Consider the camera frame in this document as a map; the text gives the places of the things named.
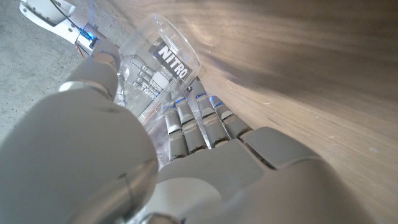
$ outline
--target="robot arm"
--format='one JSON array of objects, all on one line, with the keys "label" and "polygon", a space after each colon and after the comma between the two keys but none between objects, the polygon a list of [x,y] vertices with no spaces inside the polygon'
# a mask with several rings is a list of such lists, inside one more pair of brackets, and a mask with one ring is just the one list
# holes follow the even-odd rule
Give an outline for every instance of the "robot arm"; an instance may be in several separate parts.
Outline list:
[{"label": "robot arm", "polygon": [[32,22],[91,53],[93,39],[105,39],[88,18],[65,0],[21,0],[19,10]]}]

